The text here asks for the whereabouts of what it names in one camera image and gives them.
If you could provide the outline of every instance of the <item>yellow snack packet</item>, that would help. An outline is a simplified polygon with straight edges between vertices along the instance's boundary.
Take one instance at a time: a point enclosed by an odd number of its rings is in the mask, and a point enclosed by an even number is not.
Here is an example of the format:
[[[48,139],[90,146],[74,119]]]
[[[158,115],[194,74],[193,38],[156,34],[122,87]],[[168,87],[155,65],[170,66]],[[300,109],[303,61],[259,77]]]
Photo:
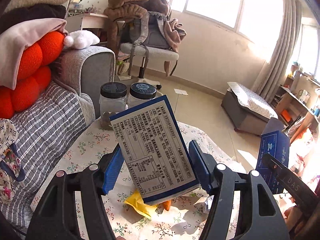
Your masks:
[[[149,206],[149,205],[145,204],[143,202],[141,195],[140,195],[140,192],[137,189],[124,202],[126,204],[132,206],[138,214],[140,214],[146,218],[149,218],[149,219],[151,219],[151,216],[156,213],[156,208],[158,206],[158,205]]]

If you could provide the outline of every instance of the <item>floral tablecloth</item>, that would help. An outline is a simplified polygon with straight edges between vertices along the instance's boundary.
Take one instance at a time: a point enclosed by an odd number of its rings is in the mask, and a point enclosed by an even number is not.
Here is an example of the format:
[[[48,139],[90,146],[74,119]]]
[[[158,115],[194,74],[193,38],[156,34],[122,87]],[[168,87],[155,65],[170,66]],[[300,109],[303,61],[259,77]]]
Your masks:
[[[195,139],[202,151],[213,155],[217,163],[224,163],[233,171],[245,173],[243,166],[233,161],[203,131],[181,122],[178,122],[178,125],[187,148],[189,142]],[[113,131],[102,130],[100,120],[97,119],[79,136],[52,170],[33,199],[31,209],[33,211],[36,209],[44,190],[57,171],[65,170],[67,173],[82,171],[88,165],[98,163],[104,154],[111,153],[116,144],[117,141]],[[134,191],[134,183],[124,163],[114,189],[108,195],[102,196],[106,213],[116,236],[133,240],[194,240],[199,238],[207,218],[207,214],[203,212],[207,194],[203,189],[199,188],[173,199],[169,211],[164,210],[163,206],[159,205],[156,209],[156,215],[151,220],[142,217],[132,207],[124,204],[124,200]],[[235,233],[239,197],[240,194],[236,192],[227,239],[232,238]],[[80,192],[76,192],[76,209],[81,237],[89,239],[84,222]]]

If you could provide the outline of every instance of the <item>curtain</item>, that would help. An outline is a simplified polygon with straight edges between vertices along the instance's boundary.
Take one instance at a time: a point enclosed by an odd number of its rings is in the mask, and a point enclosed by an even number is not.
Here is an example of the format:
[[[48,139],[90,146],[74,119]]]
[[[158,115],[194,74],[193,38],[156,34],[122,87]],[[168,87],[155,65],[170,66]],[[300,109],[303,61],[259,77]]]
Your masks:
[[[265,62],[251,90],[271,103],[276,90],[284,83],[287,65],[297,43],[302,17],[301,3],[283,1],[283,19],[270,62]]]

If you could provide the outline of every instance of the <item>chair armrest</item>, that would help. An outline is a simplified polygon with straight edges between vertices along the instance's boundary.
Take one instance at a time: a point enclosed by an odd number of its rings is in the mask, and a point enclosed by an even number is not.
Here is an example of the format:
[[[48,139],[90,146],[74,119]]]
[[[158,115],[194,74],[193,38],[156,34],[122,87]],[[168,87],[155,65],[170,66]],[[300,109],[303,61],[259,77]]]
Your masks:
[[[100,116],[100,87],[113,82],[115,54],[110,49],[90,46],[87,49],[65,49],[51,64],[52,79],[63,88],[83,97],[89,95],[95,116]]]

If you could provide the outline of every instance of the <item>clear plastic jar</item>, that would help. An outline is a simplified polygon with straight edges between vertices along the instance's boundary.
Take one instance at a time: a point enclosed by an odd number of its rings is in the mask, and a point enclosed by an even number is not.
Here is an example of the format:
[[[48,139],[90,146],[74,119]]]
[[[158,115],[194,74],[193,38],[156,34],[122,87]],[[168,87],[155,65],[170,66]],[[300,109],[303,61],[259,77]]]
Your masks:
[[[134,83],[130,87],[128,108],[140,105],[156,97],[156,88],[146,83]]]
[[[110,116],[125,110],[127,103],[127,87],[118,82],[109,82],[100,89],[101,128],[112,130]]]

